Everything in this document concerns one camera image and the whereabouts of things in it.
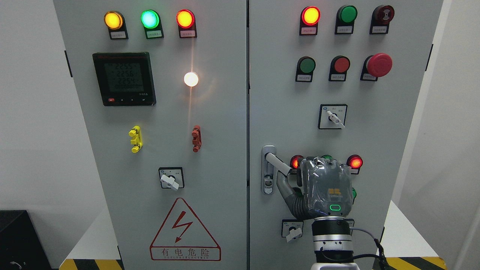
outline gray metal panel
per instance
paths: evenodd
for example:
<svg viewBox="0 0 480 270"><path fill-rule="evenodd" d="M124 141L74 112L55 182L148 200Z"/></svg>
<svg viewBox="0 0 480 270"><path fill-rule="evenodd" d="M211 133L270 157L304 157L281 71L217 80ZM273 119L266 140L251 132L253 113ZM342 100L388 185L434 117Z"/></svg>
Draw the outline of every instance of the gray metal panel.
<svg viewBox="0 0 480 270"><path fill-rule="evenodd" d="M346 4L359 11L355 32L335 36L337 10ZM372 12L381 4L395 8L389 34L369 35ZM300 37L300 13L309 5L322 12L318 35ZM282 219L292 216L276 189L272 195L261 191L264 145L275 145L284 161L297 154L330 154L344 162L361 155L364 166L353 176L358 197L348 217L380 237L441 6L441 0L250 1L251 269L308 269L315 262L311 222L294 243L280 236ZM391 72L361 82L365 59L379 52L393 58ZM337 55L351 61L344 83L328 82ZM302 56L316 60L312 83L295 83ZM348 104L346 129L317 129L320 104L328 103ZM353 244L355 255L375 253L366 234L355 232ZM372 259L358 263L371 269Z"/></svg>
<svg viewBox="0 0 480 270"><path fill-rule="evenodd" d="M54 2L126 269L245 269L246 2ZM195 14L196 39L178 36L175 15L184 8ZM165 38L145 39L140 14L146 9L159 13ZM109 10L123 14L130 39L109 39L103 22ZM150 52L157 104L104 107L92 53L129 51ZM191 69L200 77L192 91L183 83ZM196 124L203 146L193 153ZM138 154L130 152L134 125L144 140ZM183 167L184 189L160 188L157 170L167 166ZM151 260L150 244L177 197L221 246L220 262Z"/></svg>

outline yellow black hazard stripe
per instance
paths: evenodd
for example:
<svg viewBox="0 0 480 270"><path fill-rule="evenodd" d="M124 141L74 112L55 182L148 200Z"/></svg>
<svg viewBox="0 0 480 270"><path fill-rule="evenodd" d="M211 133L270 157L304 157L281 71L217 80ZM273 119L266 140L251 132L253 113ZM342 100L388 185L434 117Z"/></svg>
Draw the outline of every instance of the yellow black hazard stripe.
<svg viewBox="0 0 480 270"><path fill-rule="evenodd" d="M125 270L121 260L66 259L59 270Z"/></svg>
<svg viewBox="0 0 480 270"><path fill-rule="evenodd" d="M392 270L446 270L445 261L439 257L399 257L387 258ZM375 259L373 270L380 270Z"/></svg>
<svg viewBox="0 0 480 270"><path fill-rule="evenodd" d="M387 258L391 270L447 270L439 257ZM125 270L121 260L66 259L59 270ZM373 270L380 270L375 259Z"/></svg>

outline green indicator light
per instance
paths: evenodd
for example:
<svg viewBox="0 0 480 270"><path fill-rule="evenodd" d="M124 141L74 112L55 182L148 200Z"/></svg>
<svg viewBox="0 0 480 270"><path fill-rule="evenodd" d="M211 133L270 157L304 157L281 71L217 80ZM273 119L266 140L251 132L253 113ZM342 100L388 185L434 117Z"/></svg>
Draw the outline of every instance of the green indicator light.
<svg viewBox="0 0 480 270"><path fill-rule="evenodd" d="M312 58L305 58L300 63L300 70L303 73L310 73L315 69L315 61Z"/></svg>
<svg viewBox="0 0 480 270"><path fill-rule="evenodd" d="M340 12L340 20L346 24L349 24L355 21L357 14L357 9L354 6L347 6Z"/></svg>
<svg viewBox="0 0 480 270"><path fill-rule="evenodd" d="M146 10L142 13L141 16L142 24L144 24L145 28L153 29L158 26L160 23L160 18L158 14L153 10Z"/></svg>
<svg viewBox="0 0 480 270"><path fill-rule="evenodd" d="M330 210L332 211L340 211L342 208L338 204L330 205Z"/></svg>

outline green push button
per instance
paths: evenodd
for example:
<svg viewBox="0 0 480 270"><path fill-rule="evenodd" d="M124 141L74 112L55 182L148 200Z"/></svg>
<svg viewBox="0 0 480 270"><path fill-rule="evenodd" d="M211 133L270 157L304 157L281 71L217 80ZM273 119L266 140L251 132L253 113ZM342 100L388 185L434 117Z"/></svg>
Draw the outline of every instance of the green push button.
<svg viewBox="0 0 480 270"><path fill-rule="evenodd" d="M342 208L338 204L330 205L330 210L332 211L340 211Z"/></svg>
<svg viewBox="0 0 480 270"><path fill-rule="evenodd" d="M311 73L315 69L315 61L312 58L305 58L300 63L300 70L303 73Z"/></svg>
<svg viewBox="0 0 480 270"><path fill-rule="evenodd" d="M354 6L346 6L340 11L340 20L349 24L357 18L358 11Z"/></svg>

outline black box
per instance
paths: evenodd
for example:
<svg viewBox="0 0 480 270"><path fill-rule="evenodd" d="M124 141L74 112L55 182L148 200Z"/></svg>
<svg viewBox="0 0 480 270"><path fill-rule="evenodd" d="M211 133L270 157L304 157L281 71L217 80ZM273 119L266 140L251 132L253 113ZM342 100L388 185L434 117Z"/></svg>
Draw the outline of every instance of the black box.
<svg viewBox="0 0 480 270"><path fill-rule="evenodd" d="M26 210L0 211L0 269L51 270Z"/></svg>

